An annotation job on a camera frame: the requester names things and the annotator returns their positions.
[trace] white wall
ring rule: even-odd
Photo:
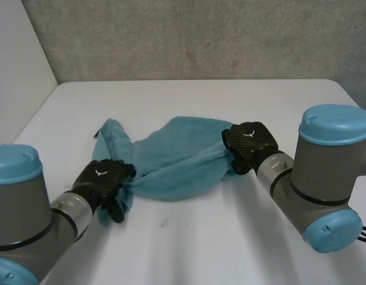
[[[20,0],[0,0],[0,143],[11,143],[57,83]]]

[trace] white table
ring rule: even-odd
[[[15,142],[39,151],[53,200],[90,161],[93,135],[107,118],[133,141],[174,116],[262,121],[293,156],[303,112],[325,103],[355,104],[328,80],[66,83]],[[350,204],[366,224],[366,177]],[[366,243],[314,252],[249,173],[185,201],[135,198],[124,224],[103,228],[95,220],[45,284],[363,285]]]

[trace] blue towel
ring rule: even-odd
[[[124,212],[131,209],[133,195],[177,201],[209,191],[228,172],[231,153],[221,132],[232,123],[196,117],[176,117],[142,141],[131,143],[120,123],[108,119],[102,126],[93,160],[122,159],[136,169],[117,197]],[[110,221],[103,211],[101,223]]]

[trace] light blue joint cap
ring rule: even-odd
[[[305,229],[303,239],[317,252],[339,251],[361,234],[363,224],[356,211],[339,210],[316,220]]]
[[[0,258],[0,285],[39,285],[35,275],[23,266]]]
[[[42,173],[35,148],[24,144],[0,145],[0,185],[24,182]]]
[[[366,139],[366,111],[355,106],[324,104],[303,114],[300,136],[313,144],[347,145]]]

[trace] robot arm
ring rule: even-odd
[[[42,281],[81,238],[98,207],[123,221],[115,198],[126,178],[135,176],[131,164],[92,161],[72,189],[49,205],[36,150],[3,145],[0,156],[0,284]]]
[[[222,133],[234,155],[233,169],[254,169],[259,182],[318,252],[355,241],[362,221],[348,201],[355,180],[366,175],[366,111],[346,105],[308,109],[299,128],[295,161],[259,123],[233,125]]]

